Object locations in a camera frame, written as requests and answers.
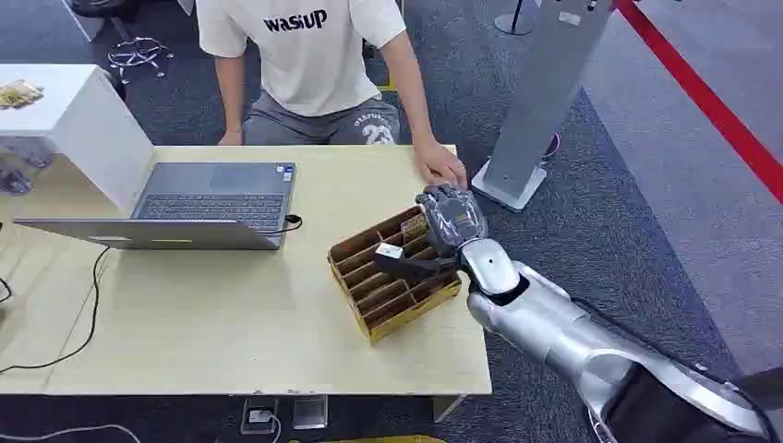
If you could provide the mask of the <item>person's left hand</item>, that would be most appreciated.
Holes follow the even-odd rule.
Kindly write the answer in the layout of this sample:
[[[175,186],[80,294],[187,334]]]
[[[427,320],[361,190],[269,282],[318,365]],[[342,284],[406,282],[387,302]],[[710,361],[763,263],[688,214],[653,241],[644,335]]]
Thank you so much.
[[[462,189],[467,188],[464,164],[435,138],[415,137],[413,146],[416,167],[420,176],[428,184],[451,184]]]

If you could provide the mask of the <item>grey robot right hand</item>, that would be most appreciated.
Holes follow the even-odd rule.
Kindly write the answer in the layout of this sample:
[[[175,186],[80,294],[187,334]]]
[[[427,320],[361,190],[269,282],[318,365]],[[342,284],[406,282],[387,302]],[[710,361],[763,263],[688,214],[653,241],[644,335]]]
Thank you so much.
[[[467,243],[488,237],[488,222],[471,191],[451,184],[428,185],[416,195],[428,223],[428,240],[440,257],[453,257]]]

